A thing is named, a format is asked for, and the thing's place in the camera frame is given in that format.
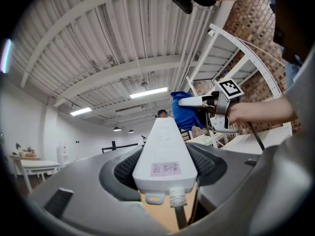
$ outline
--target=black cable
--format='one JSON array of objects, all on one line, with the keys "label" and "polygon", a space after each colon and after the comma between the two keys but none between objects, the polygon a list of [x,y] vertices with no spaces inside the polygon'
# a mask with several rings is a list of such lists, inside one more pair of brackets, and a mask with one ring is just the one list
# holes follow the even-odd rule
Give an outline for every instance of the black cable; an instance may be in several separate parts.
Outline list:
[{"label": "black cable", "polygon": [[259,146],[261,147],[261,150],[264,151],[264,150],[265,150],[265,146],[264,146],[264,144],[262,143],[260,137],[257,135],[256,131],[254,130],[254,127],[252,126],[252,123],[250,123],[250,122],[248,121],[248,124],[249,124],[249,126],[251,127],[252,133],[254,134],[254,136],[255,136],[255,138],[256,138],[256,140],[257,140]]},{"label": "black cable", "polygon": [[175,214],[179,230],[187,226],[187,219],[183,206],[175,207]]}]

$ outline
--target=white table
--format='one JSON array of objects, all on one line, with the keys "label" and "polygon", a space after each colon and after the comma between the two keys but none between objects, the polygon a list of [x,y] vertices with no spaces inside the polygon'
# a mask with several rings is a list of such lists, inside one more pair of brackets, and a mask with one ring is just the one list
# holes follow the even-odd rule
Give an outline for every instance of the white table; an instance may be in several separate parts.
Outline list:
[{"label": "white table", "polygon": [[[257,134],[265,148],[273,145],[279,145],[286,138],[286,131],[283,126],[258,132]],[[224,145],[222,149],[240,153],[262,154],[261,148],[254,134],[236,136],[232,141]]]},{"label": "white table", "polygon": [[44,173],[55,171],[59,168],[60,164],[53,161],[41,161],[39,157],[25,157],[18,155],[10,155],[13,162],[14,176],[17,178],[16,168],[23,174],[24,181],[29,192],[32,192],[28,171],[35,174],[42,174],[43,181],[45,181]]},{"label": "white table", "polygon": [[15,178],[17,178],[16,168],[19,169],[20,173],[23,174],[23,167],[21,164],[21,160],[31,160],[31,161],[38,161],[40,157],[26,157],[26,156],[18,156],[18,155],[9,155],[10,159],[12,160],[13,164],[13,173]]},{"label": "white table", "polygon": [[29,192],[32,192],[32,187],[29,181],[28,172],[34,174],[41,174],[43,181],[45,181],[44,173],[52,172],[52,175],[55,174],[57,169],[59,168],[60,164],[53,162],[53,161],[21,161],[22,168],[23,168],[23,175],[25,179],[26,186]]}]

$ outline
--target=blue cloth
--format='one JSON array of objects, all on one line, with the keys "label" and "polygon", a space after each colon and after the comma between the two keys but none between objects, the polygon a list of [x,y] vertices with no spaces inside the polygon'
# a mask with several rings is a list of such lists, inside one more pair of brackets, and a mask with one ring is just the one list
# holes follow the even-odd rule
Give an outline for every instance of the blue cloth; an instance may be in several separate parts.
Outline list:
[{"label": "blue cloth", "polygon": [[[284,47],[280,46],[280,50],[283,52]],[[284,61],[284,68],[285,68],[285,76],[286,76],[286,90],[288,90],[293,85],[293,79],[295,75],[299,72],[302,63],[300,62],[300,58],[295,55],[295,63],[300,64],[291,64],[288,61]]]},{"label": "blue cloth", "polygon": [[172,113],[178,128],[191,130],[193,126],[197,125],[202,129],[203,126],[196,116],[196,109],[178,106],[180,99],[192,97],[192,95],[186,92],[172,92],[171,96],[173,97]]}]

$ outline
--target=potted plant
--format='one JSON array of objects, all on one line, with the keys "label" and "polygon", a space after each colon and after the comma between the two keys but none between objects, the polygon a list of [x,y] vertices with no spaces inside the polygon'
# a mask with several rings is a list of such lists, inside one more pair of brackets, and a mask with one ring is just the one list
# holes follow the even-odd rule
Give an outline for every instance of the potted plant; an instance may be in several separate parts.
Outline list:
[{"label": "potted plant", "polygon": [[18,151],[19,155],[22,156],[22,153],[20,152],[19,148],[21,148],[21,145],[18,143],[15,143],[16,150]]}]

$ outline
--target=wooden surface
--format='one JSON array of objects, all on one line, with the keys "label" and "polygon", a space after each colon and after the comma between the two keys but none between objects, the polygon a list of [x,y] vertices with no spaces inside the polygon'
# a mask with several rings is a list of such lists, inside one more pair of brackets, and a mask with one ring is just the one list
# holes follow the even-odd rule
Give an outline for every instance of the wooden surface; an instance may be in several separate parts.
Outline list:
[{"label": "wooden surface", "polygon": [[[51,175],[47,175],[45,174],[45,178],[46,180],[50,177]],[[24,178],[22,175],[18,175],[17,179],[14,178],[14,176],[12,175],[11,177],[12,181],[16,184],[18,191],[20,192],[20,194],[24,197],[27,197],[29,194],[28,188],[25,184]],[[32,189],[34,190],[37,186],[39,186],[43,180],[41,177],[37,177],[37,175],[29,175],[29,180],[30,180],[30,184]]]},{"label": "wooden surface", "polygon": [[10,158],[14,160],[40,160],[40,157],[26,157],[26,156],[19,156],[19,155],[9,155]]},{"label": "wooden surface", "polygon": [[[195,199],[197,190],[197,183],[190,193],[186,194],[187,205],[184,206],[187,221],[191,217],[192,206]],[[164,203],[160,206],[149,205],[145,201],[145,195],[141,194],[141,202],[143,203],[144,209],[150,214],[152,218],[157,220],[161,225],[167,228],[171,232],[178,232],[177,219],[175,215],[175,209],[170,207],[169,196],[166,195]]]}]

